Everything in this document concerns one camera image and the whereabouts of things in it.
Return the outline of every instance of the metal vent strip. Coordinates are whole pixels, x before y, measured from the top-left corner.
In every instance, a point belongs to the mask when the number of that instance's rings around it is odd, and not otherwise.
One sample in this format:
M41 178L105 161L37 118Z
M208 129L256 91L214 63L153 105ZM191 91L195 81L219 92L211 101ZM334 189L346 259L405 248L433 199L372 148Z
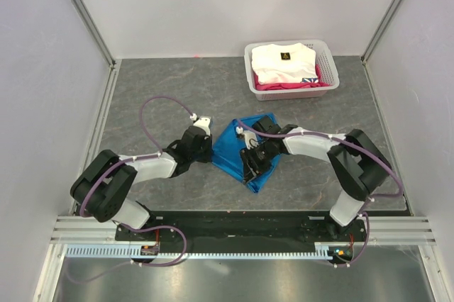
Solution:
M333 259L328 256L328 246L316 245L315 252L259 252L259 253L194 253L184 259ZM87 245L67 246L66 257L70 258L175 258L179 253L160 253L158 256L141 255L141 245Z

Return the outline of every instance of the folded white shirt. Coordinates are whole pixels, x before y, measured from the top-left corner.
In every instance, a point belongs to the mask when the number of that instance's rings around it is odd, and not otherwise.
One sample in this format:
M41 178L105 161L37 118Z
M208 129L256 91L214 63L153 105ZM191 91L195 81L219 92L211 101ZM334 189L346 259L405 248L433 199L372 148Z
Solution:
M302 43L261 45L252 50L252 67L260 84L319 82L316 53Z

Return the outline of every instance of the folded cloth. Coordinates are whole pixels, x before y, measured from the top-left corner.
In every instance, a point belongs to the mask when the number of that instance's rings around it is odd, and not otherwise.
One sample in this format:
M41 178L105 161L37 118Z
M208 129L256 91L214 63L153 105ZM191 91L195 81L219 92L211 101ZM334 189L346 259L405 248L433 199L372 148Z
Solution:
M252 68L260 84L317 82L315 58L302 43L261 45L252 50Z
M320 66L315 66L315 72L319 79L318 82L299 82L299 83L292 83L292 84L283 84L283 83L276 83L276 84L260 84L258 81L258 76L254 74L255 80L255 89L258 91L275 91L277 89L300 89L300 88L314 88L314 87L327 87L330 84L327 84L321 81L321 70Z
M271 120L276 123L276 118L272 113L241 118L241 121L244 122L247 126L252 127L255 122L259 121L264 116L269 116ZM236 120L227 125L226 129L222 132L221 136L213 145L213 155L211 157L211 162L214 166L230 174L236 180L243 182L243 161L240 157L240 151L246 147L246 144L243 139L236 137L237 127L238 123L236 122ZM262 174L260 177L249 181L246 186L252 192L258 194L258 192L262 189L268 178L270 178L271 174L275 170L280 157L281 156L278 155L272 159L271 169Z

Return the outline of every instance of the clothing stack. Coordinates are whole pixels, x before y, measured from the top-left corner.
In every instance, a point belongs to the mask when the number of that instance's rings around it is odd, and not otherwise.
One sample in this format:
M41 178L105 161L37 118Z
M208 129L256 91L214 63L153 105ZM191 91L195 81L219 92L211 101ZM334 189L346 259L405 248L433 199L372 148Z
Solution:
M315 51L302 43L255 47L252 68L259 91L330 86L321 81Z

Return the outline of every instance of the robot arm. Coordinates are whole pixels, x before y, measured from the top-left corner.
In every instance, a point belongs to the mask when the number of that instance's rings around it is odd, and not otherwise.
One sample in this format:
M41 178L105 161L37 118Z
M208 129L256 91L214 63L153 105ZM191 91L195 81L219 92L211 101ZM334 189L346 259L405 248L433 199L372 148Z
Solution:
M361 130L352 130L348 134L332 135L331 138L321 138L316 135L303 135L301 127L287 125L280 128L267 116L253 125L253 129L267 134L299 134L286 138L263 138L260 142L246 145L240 156L244 166L244 182L260 176L271 168L271 160L278 154L306 155L330 162L336 173L342 191L338 200L330 210L330 217L340 227L349 225L356 218L370 194L388 177L388 173L375 161L362 153L332 140L340 139L365 148L391 167L384 155ZM250 131L237 129L237 133L251 139Z
M211 119L200 117L184 132L181 140L172 142L162 154L126 156L104 150L93 160L71 188L71 196L80 204L104 172L118 166L100 183L89 197L86 211L99 222L114 220L140 229L150 218L150 211L126 196L132 185L157 178L177 177L193 162L211 161Z

